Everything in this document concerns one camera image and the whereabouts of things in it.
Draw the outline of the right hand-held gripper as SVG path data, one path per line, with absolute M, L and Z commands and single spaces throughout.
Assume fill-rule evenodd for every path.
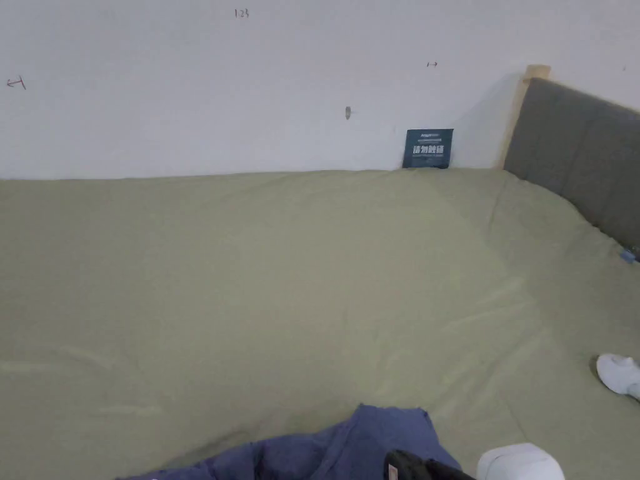
M 401 450 L 386 453 L 383 471 L 385 479 L 474 479 L 454 466 L 435 459 L 422 459 Z M 476 469 L 476 479 L 564 478 L 563 470 L 555 458 L 531 443 L 489 450 L 480 457 Z

